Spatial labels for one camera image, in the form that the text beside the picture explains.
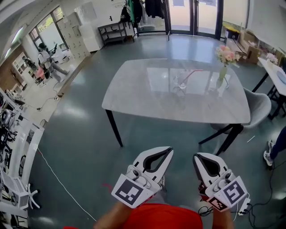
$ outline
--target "black bag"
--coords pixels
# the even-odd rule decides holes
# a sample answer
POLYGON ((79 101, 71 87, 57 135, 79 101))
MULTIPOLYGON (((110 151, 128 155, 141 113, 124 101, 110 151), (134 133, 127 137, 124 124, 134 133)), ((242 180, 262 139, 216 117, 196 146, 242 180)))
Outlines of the black bag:
POLYGON ((127 11, 127 4, 125 4, 125 6, 123 7, 122 11, 121 11, 121 16, 120 16, 120 21, 121 22, 130 22, 130 15, 127 11))

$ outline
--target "green garment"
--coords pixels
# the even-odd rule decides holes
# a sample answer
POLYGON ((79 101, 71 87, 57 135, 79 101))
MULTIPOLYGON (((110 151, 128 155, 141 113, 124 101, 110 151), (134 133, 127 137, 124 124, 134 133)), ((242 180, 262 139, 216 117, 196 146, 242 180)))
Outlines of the green garment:
POLYGON ((132 0, 127 0, 127 4, 129 5, 130 7, 130 11, 131 11, 131 21, 134 23, 135 22, 135 17, 134 17, 134 8, 133 8, 133 2, 132 0))

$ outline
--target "power strip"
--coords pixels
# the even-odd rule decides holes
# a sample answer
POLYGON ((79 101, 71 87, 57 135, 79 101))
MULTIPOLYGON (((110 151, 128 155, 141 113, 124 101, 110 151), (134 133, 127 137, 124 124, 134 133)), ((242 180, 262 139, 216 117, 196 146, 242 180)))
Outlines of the power strip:
POLYGON ((248 207, 248 204, 249 204, 249 203, 250 203, 250 199, 249 199, 249 198, 246 198, 246 199, 244 200, 244 202, 243 202, 243 204, 242 204, 242 206, 241 206, 239 212, 238 212, 238 215, 239 215, 239 216, 243 216, 243 215, 245 214, 244 211, 247 210, 247 207, 248 207))

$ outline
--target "door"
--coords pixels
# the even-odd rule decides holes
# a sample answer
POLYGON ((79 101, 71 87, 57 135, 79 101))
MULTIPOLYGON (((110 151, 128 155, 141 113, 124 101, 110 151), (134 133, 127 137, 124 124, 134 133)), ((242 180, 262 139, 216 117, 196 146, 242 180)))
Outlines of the door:
POLYGON ((171 32, 220 39, 223 0, 168 0, 171 32))

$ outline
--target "gray chair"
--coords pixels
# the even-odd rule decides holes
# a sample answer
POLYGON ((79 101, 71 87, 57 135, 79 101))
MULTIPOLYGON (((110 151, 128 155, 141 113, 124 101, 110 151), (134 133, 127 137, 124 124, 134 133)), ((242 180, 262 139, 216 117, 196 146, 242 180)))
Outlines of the gray chair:
POLYGON ((246 88, 244 92, 248 101, 248 106, 250 110, 250 122, 247 124, 211 124, 212 128, 217 130, 215 134, 199 142, 203 144, 223 133, 228 134, 226 140, 219 148, 216 155, 221 152, 225 152, 227 148, 232 144, 234 139, 240 134, 249 131, 260 124, 270 113, 271 110, 271 100, 265 94, 253 93, 246 88))

